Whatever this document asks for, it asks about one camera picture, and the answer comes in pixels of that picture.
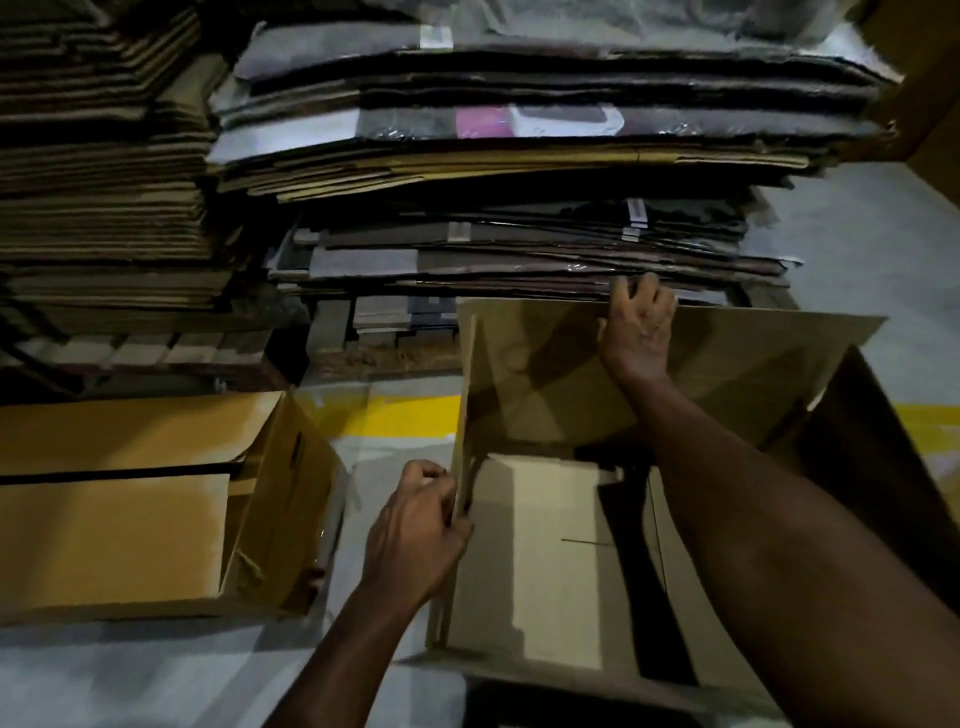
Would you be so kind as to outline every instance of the cardboard box flap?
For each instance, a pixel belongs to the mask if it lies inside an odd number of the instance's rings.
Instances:
[[[229,475],[0,487],[0,613],[215,597]]]
[[[281,392],[4,407],[0,477],[211,466],[246,452]]]
[[[468,300],[477,320],[468,389],[474,436],[581,446],[633,427],[636,418],[596,354],[603,304]],[[758,444],[823,390],[850,345],[883,319],[755,308],[681,307],[670,371],[721,423]]]
[[[797,451],[807,476],[960,615],[960,529],[858,350],[804,423]]]
[[[292,397],[280,403],[265,435],[260,476],[229,556],[223,594],[278,608],[315,559],[324,505],[341,466]]]
[[[602,695],[696,714],[782,718],[769,700],[724,689],[693,688],[648,680],[639,675],[611,675],[601,670],[564,667],[537,660],[514,660],[461,649],[431,649],[400,660],[401,665],[440,669],[521,685]]]

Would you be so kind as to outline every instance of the forearm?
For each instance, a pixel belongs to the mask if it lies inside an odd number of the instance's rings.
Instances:
[[[958,622],[872,532],[668,381],[627,394],[717,613],[792,717],[909,725],[918,703],[957,709],[932,689],[960,669]]]
[[[266,728],[361,728],[415,612],[415,604],[361,584]]]

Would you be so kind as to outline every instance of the brown box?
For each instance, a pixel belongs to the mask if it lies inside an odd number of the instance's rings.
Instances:
[[[336,454],[282,392],[0,409],[0,621],[309,605]]]
[[[694,713],[777,716],[713,613],[636,418],[596,356],[604,313],[589,303],[461,304],[454,469],[457,508],[469,506],[475,529],[432,604],[426,650],[407,662]],[[881,323],[682,307],[670,370],[720,423],[848,505],[960,611],[960,533],[856,348]],[[649,578],[637,581],[644,565]]]

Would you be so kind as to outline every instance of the wooden pallet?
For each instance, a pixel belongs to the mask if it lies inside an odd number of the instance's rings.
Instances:
[[[90,379],[109,376],[186,375],[216,379],[218,390],[258,392],[286,389],[290,382],[267,356],[272,331],[239,333],[75,336],[64,343],[34,338],[15,345],[23,354],[0,354],[0,374],[54,370],[79,383],[58,390],[81,397]]]

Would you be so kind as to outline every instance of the white label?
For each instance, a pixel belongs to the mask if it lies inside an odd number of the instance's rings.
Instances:
[[[375,251],[314,248],[310,258],[311,279],[406,276],[416,272],[417,251],[409,248]]]
[[[420,49],[423,51],[452,50],[453,32],[444,25],[421,25]]]
[[[470,223],[450,221],[446,228],[446,242],[468,243],[470,241]]]
[[[627,200],[627,210],[630,212],[630,227],[647,227],[647,205],[638,197]]]
[[[233,164],[242,159],[346,141],[356,136],[359,123],[360,109],[346,109],[238,127],[220,134],[206,160],[214,165]]]

